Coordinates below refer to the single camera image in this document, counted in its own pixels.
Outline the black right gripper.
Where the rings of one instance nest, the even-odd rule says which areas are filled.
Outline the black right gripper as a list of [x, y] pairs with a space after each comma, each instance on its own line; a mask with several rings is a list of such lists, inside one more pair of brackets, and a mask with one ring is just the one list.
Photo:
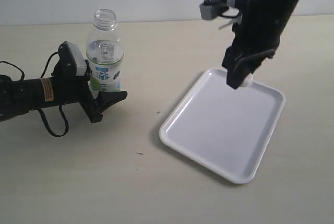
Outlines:
[[222, 67], [228, 71], [226, 84], [237, 89], [266, 58], [273, 58], [280, 44], [281, 25], [276, 22], [248, 26], [234, 24], [232, 31], [235, 37], [225, 51]]

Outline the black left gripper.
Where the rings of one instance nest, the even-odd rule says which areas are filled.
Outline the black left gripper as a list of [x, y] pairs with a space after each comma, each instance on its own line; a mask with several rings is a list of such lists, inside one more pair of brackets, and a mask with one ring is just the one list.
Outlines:
[[61, 105], [79, 103], [91, 123], [100, 122], [102, 113], [127, 98], [127, 91], [98, 93], [94, 101], [88, 81], [91, 79], [91, 68], [89, 61], [86, 62], [86, 72], [83, 77], [63, 78], [60, 75], [60, 62], [58, 61], [52, 72], [53, 89], [55, 101]]

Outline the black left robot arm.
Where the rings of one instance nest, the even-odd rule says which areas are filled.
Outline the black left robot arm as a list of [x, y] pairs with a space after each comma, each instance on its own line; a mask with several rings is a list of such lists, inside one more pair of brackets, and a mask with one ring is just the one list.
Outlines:
[[91, 123], [102, 120], [102, 113], [109, 107], [126, 99], [127, 91], [98, 92], [93, 96], [88, 81], [88, 72], [83, 76], [65, 73], [65, 68], [56, 64], [49, 78], [11, 80], [1, 75], [1, 121], [7, 121], [30, 111], [77, 103], [81, 105]]

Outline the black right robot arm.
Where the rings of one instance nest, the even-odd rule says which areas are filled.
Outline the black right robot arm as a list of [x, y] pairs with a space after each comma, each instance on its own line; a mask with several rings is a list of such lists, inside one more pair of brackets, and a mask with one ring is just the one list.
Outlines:
[[233, 89], [241, 86], [267, 58], [273, 58], [280, 37], [299, 0], [240, 0], [242, 18], [234, 23], [235, 34], [227, 48], [222, 67], [228, 73], [226, 83]]

